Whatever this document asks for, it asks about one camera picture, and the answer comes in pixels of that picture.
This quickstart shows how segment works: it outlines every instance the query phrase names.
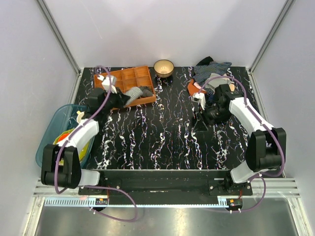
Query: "tan object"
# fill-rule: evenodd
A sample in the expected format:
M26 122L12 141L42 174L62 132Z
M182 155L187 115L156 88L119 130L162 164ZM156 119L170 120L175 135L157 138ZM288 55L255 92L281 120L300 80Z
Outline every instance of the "tan object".
M234 92L234 90L235 90L235 85L234 85L234 84L230 84L229 86L230 86L231 92Z
M154 64L154 71L161 78L169 77L174 71L174 64L169 60L158 60Z

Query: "white wall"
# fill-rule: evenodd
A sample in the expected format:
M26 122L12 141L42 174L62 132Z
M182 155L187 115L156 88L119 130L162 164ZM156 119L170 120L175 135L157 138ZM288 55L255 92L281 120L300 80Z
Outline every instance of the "white wall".
M250 66L285 0L45 0L80 67Z
M296 1L254 76L270 122L287 133L285 172L294 177L315 231L314 0Z
M75 74L35 1L1 1L0 32L0 234L16 236L40 173L35 153Z

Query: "yellow object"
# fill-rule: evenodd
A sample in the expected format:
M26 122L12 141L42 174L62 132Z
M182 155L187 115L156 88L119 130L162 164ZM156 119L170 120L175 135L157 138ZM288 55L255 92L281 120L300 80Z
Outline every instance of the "yellow object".
M69 134L69 133L71 133L73 130L74 130L74 129L70 129L70 130L67 130L67 131L63 132L61 135L59 135L59 136L55 139L55 141L54 141L53 144L56 144L56 143L58 142L59 138L60 138L62 135L64 135L64 134ZM89 143L90 143L90 141L87 142L87 144L84 146L84 148L83 148L83 149L81 150L81 152L79 153L79 161L80 161L80 162L83 160L83 158L84 158L85 155L87 154L87 150L88 150L88 147L89 147Z
M235 85L234 84L230 84L230 90L233 92L235 90Z

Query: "black metal base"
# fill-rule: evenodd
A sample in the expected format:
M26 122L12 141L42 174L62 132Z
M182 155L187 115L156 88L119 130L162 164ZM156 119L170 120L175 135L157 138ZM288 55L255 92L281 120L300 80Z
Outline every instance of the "black metal base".
M217 196L239 196L223 187L224 170L105 170L99 186L119 188L130 194L138 205L194 205L218 204ZM241 188L243 196L252 195L250 184ZM106 190L83 188L79 195L106 195ZM110 203L129 205L122 194L111 191Z

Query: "orange sorting tray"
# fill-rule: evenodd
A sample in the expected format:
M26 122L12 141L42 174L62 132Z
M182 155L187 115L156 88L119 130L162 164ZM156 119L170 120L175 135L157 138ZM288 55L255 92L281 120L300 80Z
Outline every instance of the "orange sorting tray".
M133 102L131 102L126 107L151 103L157 100L156 93L153 88L149 68L147 66L111 71L110 74L117 78L115 86L120 88L120 90L123 93L127 92L132 87L139 87L139 86L148 86L148 87L151 87L152 89L153 96L138 98L134 100ZM97 75L94 75L94 87L103 88L102 81L97 79Z

